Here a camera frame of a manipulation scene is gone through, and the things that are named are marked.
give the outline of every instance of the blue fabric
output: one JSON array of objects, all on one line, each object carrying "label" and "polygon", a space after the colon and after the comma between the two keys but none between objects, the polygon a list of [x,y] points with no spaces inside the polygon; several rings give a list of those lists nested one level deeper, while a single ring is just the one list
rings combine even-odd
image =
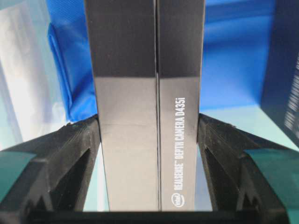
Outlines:
[{"label": "blue fabric", "polygon": [[[47,0],[67,118],[97,112],[83,0]],[[200,109],[259,104],[275,0],[206,0]]]},{"label": "blue fabric", "polygon": [[47,0],[48,37],[57,67],[66,117],[97,113],[83,0]]}]

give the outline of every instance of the product box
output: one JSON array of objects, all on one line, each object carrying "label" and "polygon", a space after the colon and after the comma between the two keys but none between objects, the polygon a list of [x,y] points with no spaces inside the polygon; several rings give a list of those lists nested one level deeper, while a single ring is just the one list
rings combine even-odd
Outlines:
[{"label": "product box", "polygon": [[162,211],[194,210],[204,0],[157,0]]},{"label": "product box", "polygon": [[299,1],[276,4],[261,108],[299,147]]},{"label": "product box", "polygon": [[156,5],[86,0],[110,211],[158,211]]}]

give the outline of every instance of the white surface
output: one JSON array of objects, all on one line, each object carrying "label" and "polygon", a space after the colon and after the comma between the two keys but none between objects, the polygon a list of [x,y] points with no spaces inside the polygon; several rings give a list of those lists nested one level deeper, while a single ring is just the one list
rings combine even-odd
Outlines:
[{"label": "white surface", "polygon": [[0,91],[1,150],[56,131],[66,120],[45,0],[0,0],[0,21],[0,82],[8,90]]}]

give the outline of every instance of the teal tape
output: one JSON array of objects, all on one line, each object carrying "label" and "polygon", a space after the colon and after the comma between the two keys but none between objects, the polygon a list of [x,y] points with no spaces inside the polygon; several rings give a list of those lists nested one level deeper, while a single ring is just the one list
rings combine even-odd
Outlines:
[{"label": "teal tape", "polygon": [[291,224],[299,223],[299,153],[294,150],[246,150],[286,208]]},{"label": "teal tape", "polygon": [[33,157],[35,154],[0,152],[0,202]]}]

